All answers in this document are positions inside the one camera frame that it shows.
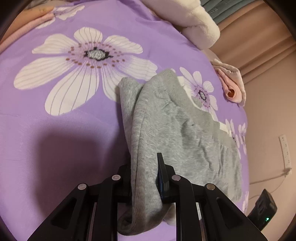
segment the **power strip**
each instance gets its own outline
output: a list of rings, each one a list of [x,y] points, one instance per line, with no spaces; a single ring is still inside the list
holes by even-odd
[[[291,162],[291,157],[290,157],[290,152],[289,152],[289,147],[288,147],[286,135],[281,135],[279,137],[279,141],[281,143],[281,150],[283,152],[286,175],[288,175],[288,174],[292,173],[292,162]]]

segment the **purple bed sheet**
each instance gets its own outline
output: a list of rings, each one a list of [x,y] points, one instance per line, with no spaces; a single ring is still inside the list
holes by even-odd
[[[242,164],[236,205],[244,211],[246,114],[224,98],[206,56],[138,0],[54,11],[53,20],[0,55],[0,216],[14,237],[27,240],[77,184],[99,183],[126,163],[116,85],[124,76],[145,82],[167,68],[194,81],[202,109],[231,130]],[[163,222],[119,240],[175,240],[175,227]]]

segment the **black flower center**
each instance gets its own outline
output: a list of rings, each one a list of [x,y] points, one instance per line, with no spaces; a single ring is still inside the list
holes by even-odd
[[[104,60],[107,58],[113,58],[113,56],[109,55],[110,52],[105,51],[103,49],[98,49],[97,47],[94,47],[92,50],[88,50],[84,52],[85,52],[84,57],[95,59],[97,61]]]
[[[202,98],[202,100],[206,102],[206,99],[207,98],[206,98],[204,92],[202,92],[201,90],[199,90],[198,94],[200,95],[200,97]]]

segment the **brown curtain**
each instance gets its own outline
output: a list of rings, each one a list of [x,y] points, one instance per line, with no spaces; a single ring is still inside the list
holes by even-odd
[[[221,36],[210,48],[222,62],[237,67],[249,82],[296,50],[280,17],[262,0],[219,23]]]

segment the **beige wall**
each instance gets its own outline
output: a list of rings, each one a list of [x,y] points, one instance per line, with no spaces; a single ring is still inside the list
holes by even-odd
[[[296,52],[245,85],[248,117],[247,152],[250,182],[268,179],[283,172],[279,136],[286,134],[292,160],[292,174],[272,196],[278,211],[263,230],[269,241],[278,241],[296,213]],[[253,184],[250,197],[266,188],[275,190],[284,177]],[[258,197],[249,201],[247,213]]]

